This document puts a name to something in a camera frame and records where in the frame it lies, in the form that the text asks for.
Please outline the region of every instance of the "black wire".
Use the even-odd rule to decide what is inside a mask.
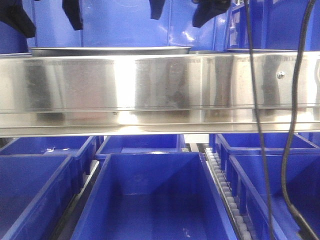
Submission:
[[[253,90],[253,99],[254,99],[254,114],[255,114],[258,133],[259,133],[261,155],[263,160],[263,173],[264,173],[264,181],[265,181],[265,189],[266,189],[266,197],[267,197],[267,208],[268,208],[269,236],[271,240],[274,240],[275,237],[274,237],[274,228],[273,228],[273,214],[272,214],[272,205],[271,205],[269,169],[268,169],[268,161],[266,156],[265,137],[261,127],[260,110],[258,106],[258,94],[257,94],[257,83],[256,83],[255,64],[254,64],[254,50],[253,50],[254,44],[253,44],[253,38],[252,38],[251,16],[250,16],[248,0],[244,0],[244,5],[245,5],[245,14],[246,14],[247,36],[248,36],[248,42],[249,42],[251,80],[252,80],[252,90]]]
[[[292,92],[291,92],[291,98],[292,98],[292,108],[291,108],[291,123],[288,133],[287,142],[285,145],[285,149],[282,156],[282,164],[281,164],[281,187],[282,187],[282,194],[283,198],[285,200],[285,203],[292,214],[292,217],[296,221],[296,223],[301,228],[300,235],[303,237],[303,239],[308,240],[319,240],[315,232],[312,230],[312,228],[309,226],[307,221],[304,219],[304,217],[301,215],[301,213],[296,209],[296,207],[291,203],[288,191],[287,191],[287,165],[288,165],[288,156],[290,152],[290,146],[293,140],[296,123],[297,123],[297,114],[298,114],[298,77],[300,73],[301,63],[303,59],[303,54],[305,50],[305,44],[306,44],[306,37],[307,37],[307,30],[308,30],[308,22],[310,19],[310,15],[312,12],[312,9],[315,5],[316,0],[309,0],[307,7],[304,12],[302,25],[301,25],[301,32],[299,37],[299,47],[298,52],[296,56],[296,62],[294,66],[294,72],[293,72],[293,78],[292,78]]]

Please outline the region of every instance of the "metal shelf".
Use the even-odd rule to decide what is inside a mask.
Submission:
[[[255,53],[262,127],[291,116],[296,52]],[[0,57],[0,137],[256,132],[247,53]],[[320,52],[306,52],[297,131],[320,130]]]

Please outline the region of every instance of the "blue plastic crate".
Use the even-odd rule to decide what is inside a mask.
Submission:
[[[299,132],[299,135],[313,144],[320,146],[320,132]]]
[[[265,153],[282,155],[287,142],[287,133],[264,133]],[[216,135],[216,151],[221,159],[221,169],[230,181],[229,155],[261,155],[257,133],[225,133]],[[298,134],[294,134],[290,154],[320,153],[320,147]]]
[[[236,240],[199,153],[110,154],[72,240]]]
[[[67,155],[75,161],[78,181],[74,190],[83,187],[83,173],[90,174],[90,164],[97,150],[96,136],[20,137],[0,149],[1,155]]]
[[[307,3],[307,0],[251,0],[249,5],[254,48],[297,50]],[[229,11],[230,14],[224,19],[229,28],[226,46],[247,49],[249,42],[244,3],[234,4]],[[319,11],[320,3],[317,2],[309,21],[305,45],[307,51],[320,50],[320,33],[317,31],[320,27]]]
[[[214,35],[226,35],[227,25],[212,19],[201,28],[193,27],[197,6],[191,0],[167,0],[161,17],[155,20],[150,18],[149,1],[80,1],[83,30],[75,31],[60,1],[23,1],[36,25],[36,36],[27,40],[28,47],[191,46],[212,50],[213,45],[224,43],[220,39],[214,43]]]
[[[177,153],[185,147],[185,138],[181,134],[114,135],[104,140],[95,158],[104,161],[112,153]]]
[[[0,239],[49,239],[73,197],[67,155],[0,156]]]
[[[252,220],[257,239],[269,239],[268,208],[261,156],[230,156],[232,195],[240,198],[240,213]],[[268,155],[274,234],[277,240],[299,240],[299,227],[290,215],[281,189],[282,156]],[[292,203],[320,236],[320,155],[290,155],[287,189]]]

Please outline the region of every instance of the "stainless steel tray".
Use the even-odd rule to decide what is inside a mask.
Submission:
[[[159,47],[32,47],[34,57],[125,56],[125,55],[181,55],[190,46]]]

